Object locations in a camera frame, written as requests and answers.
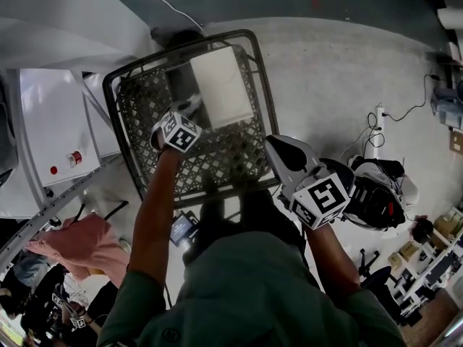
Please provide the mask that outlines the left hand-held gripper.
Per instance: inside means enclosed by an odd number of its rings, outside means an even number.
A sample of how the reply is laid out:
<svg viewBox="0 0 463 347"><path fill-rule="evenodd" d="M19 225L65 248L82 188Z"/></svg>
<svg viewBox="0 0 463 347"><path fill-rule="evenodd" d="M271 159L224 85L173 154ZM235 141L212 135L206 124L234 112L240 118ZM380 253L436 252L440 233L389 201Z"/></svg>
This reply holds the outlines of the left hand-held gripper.
<svg viewBox="0 0 463 347"><path fill-rule="evenodd" d="M151 147L160 152L169 146L187 152L199 139L202 129L176 111L166 112L151 129Z"/></svg>

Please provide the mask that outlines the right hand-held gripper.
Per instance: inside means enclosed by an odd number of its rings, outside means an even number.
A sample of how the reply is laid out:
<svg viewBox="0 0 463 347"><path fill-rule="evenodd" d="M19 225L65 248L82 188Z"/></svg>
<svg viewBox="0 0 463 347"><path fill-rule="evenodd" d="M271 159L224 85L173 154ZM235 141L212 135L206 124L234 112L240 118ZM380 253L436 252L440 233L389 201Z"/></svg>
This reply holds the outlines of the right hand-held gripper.
<svg viewBox="0 0 463 347"><path fill-rule="evenodd" d="M269 135L265 151L281 182L279 199L301 224L317 229L344 211L350 198L341 179L319 164L311 146L293 137Z"/></svg>

